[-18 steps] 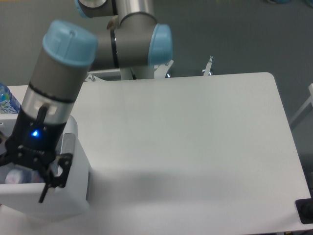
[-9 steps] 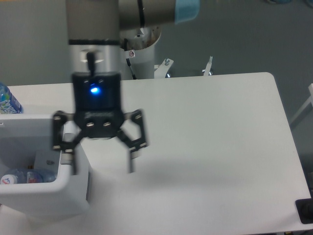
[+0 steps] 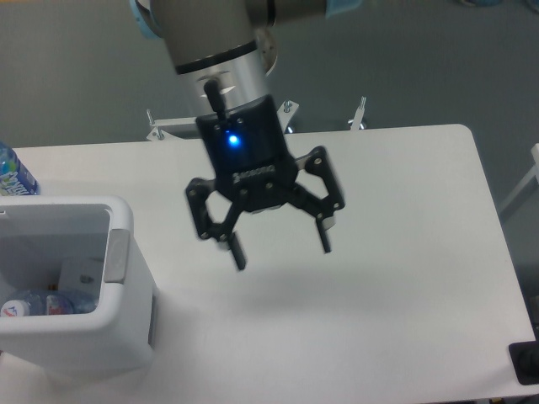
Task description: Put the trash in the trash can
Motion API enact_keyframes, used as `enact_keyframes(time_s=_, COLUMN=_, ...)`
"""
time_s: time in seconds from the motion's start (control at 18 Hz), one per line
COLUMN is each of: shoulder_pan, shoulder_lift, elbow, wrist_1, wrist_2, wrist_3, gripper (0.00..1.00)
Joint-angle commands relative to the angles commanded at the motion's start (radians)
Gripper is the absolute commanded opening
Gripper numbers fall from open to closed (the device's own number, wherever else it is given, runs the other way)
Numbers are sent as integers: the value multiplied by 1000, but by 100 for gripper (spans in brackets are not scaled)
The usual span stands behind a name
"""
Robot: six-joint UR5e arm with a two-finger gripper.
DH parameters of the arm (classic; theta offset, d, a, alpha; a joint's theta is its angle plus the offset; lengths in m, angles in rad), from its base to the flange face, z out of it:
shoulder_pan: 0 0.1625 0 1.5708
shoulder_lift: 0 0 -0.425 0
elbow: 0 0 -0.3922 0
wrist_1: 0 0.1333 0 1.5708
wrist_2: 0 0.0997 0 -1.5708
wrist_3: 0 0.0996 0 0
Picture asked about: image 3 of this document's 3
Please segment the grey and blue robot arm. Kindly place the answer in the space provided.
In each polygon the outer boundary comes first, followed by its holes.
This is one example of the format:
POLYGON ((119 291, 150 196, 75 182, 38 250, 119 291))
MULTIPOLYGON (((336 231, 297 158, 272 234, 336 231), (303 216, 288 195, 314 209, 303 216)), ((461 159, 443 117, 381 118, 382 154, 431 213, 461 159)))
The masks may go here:
POLYGON ((286 144, 266 82, 257 29, 357 7, 355 1, 133 1, 144 35, 163 40, 195 106, 195 125, 213 166, 212 179, 185 190, 197 235, 247 259, 234 227, 242 213, 293 205, 313 217, 323 250, 345 206, 323 146, 295 157, 286 144))

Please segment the white metal robot base frame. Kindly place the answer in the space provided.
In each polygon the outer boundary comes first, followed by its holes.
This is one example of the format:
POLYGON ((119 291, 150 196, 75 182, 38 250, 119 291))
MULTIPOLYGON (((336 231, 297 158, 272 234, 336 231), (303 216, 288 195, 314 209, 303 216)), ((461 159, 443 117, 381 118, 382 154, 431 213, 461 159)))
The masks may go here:
MULTIPOLYGON (((350 130, 365 130, 367 123, 364 118, 366 111, 367 97, 360 98, 359 105, 355 110, 355 115, 348 120, 350 130)), ((299 104, 289 99, 284 101, 277 109, 280 127, 286 134, 294 132, 291 122, 299 110, 299 104)), ((173 139, 192 140, 199 139, 200 134, 195 123, 195 117, 174 118, 155 120, 151 111, 147 110, 150 132, 147 135, 149 141, 171 141, 173 139)))

